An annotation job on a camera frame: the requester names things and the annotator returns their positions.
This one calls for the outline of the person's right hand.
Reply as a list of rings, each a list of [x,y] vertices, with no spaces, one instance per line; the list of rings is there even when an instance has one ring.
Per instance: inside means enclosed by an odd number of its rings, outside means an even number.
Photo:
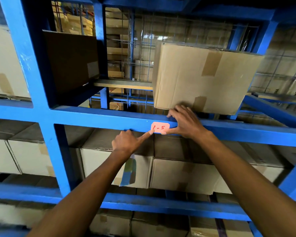
[[[199,121],[190,107],[176,105],[168,111],[167,117],[173,117],[180,128],[180,135],[198,141],[210,133]]]

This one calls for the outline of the person's left hand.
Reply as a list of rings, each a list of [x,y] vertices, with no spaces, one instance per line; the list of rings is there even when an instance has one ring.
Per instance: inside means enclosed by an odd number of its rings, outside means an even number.
[[[133,131],[121,131],[115,139],[112,141],[112,148],[114,152],[123,152],[126,155],[133,154],[141,144],[150,138],[154,133],[154,129],[144,133],[143,135],[136,137]]]

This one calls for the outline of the red handwritten label sticker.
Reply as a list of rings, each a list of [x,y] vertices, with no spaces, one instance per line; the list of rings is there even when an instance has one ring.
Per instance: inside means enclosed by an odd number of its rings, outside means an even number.
[[[170,124],[165,122],[153,122],[151,124],[151,130],[154,130],[154,133],[162,134],[170,129]]]

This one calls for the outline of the person's right forearm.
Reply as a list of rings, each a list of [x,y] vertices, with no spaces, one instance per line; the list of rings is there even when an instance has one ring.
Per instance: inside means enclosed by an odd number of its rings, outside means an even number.
[[[296,237],[296,202],[209,131],[189,131],[264,237]]]

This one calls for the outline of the person's left forearm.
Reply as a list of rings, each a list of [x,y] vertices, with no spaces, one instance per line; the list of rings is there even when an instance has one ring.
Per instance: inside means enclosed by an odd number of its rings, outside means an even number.
[[[82,237],[130,156],[113,151],[100,167],[48,211],[26,237]]]

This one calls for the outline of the pale cardboard box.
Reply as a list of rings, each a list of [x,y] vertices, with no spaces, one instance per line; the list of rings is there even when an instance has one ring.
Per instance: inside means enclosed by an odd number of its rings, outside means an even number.
[[[189,217],[191,237],[254,237],[246,221]]]
[[[8,139],[8,143],[22,173],[55,177],[38,123]]]
[[[132,211],[100,208],[90,224],[94,234],[130,237]]]
[[[30,99],[8,26],[0,25],[0,95]]]
[[[0,172],[20,174],[16,162],[10,152],[8,139],[20,132],[18,121],[0,119]]]
[[[0,223],[33,227],[55,204],[0,199]]]
[[[292,165],[284,157],[276,154],[270,145],[231,141],[223,143],[272,183],[278,184],[292,168]]]
[[[211,195],[221,175],[202,148],[178,135],[154,135],[150,188]]]
[[[190,231],[186,215],[134,212],[131,237],[186,237]]]

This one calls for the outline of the large taped cardboard box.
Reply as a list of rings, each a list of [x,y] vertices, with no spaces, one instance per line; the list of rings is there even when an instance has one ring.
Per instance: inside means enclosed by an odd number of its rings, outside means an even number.
[[[235,115],[264,55],[158,41],[154,107],[185,105],[197,112]]]

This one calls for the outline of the wooden shelf plank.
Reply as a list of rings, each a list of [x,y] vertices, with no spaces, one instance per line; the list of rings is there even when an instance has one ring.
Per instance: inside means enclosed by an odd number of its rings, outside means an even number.
[[[128,88],[146,91],[153,90],[152,83],[150,82],[142,82],[127,79],[96,79],[93,84],[96,87]]]

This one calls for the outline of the dark brown cardboard box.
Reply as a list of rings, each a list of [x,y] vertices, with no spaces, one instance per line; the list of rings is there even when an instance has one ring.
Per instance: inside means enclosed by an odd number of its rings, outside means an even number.
[[[92,79],[98,79],[97,39],[43,31],[57,94],[66,94]]]

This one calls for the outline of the blue metal shelf rack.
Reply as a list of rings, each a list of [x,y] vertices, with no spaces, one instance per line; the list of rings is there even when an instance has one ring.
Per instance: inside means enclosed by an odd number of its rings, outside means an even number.
[[[41,203],[58,203],[77,186],[78,180],[73,174],[73,164],[69,161],[69,148],[65,142],[64,124],[85,127],[112,127],[115,130],[130,128],[134,131],[147,131],[153,121],[167,122],[175,126],[174,119],[167,120],[161,115],[126,113],[118,114],[109,110],[84,110],[76,107],[100,91],[100,87],[91,84],[78,87],[69,94],[56,94],[52,76],[50,58],[43,43],[43,28],[51,23],[51,4],[48,0],[0,0],[0,6],[12,34],[16,49],[17,63],[24,74],[32,103],[0,99],[0,119],[32,121],[41,125],[43,137],[47,138],[47,150],[55,166],[59,190],[52,188],[3,186],[0,184],[0,198],[25,200]],[[253,38],[253,52],[262,54],[270,43],[278,22],[296,19],[296,5],[285,8],[256,8],[253,6],[225,4],[222,0],[213,0],[204,4],[203,0],[54,0],[78,4],[93,4],[96,20],[97,54],[104,51],[105,7],[122,7],[144,10],[153,13],[183,14],[194,17],[216,18],[221,20],[248,20],[259,23],[257,37]],[[43,24],[35,17],[34,8],[41,4],[46,9]],[[293,129],[263,127],[252,124],[229,123],[226,121],[202,120],[205,127],[213,131],[221,140],[248,141],[250,143],[279,144],[296,146],[296,117],[285,111],[277,110],[267,101],[256,96],[245,98],[245,103],[256,110],[281,121]],[[296,201],[296,167],[279,185],[279,188]],[[194,215],[218,219],[249,220],[243,209],[235,204],[188,203],[177,200],[162,200],[154,197],[131,197],[126,194],[107,194],[104,208],[117,210],[152,212],[162,214]]]

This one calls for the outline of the stack of background cardboard boxes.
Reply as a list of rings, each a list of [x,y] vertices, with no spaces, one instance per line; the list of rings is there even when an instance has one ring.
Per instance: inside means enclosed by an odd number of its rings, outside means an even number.
[[[94,8],[91,5],[51,1],[57,32],[96,36]],[[105,8],[108,76],[125,78],[129,56],[129,18],[118,8]]]

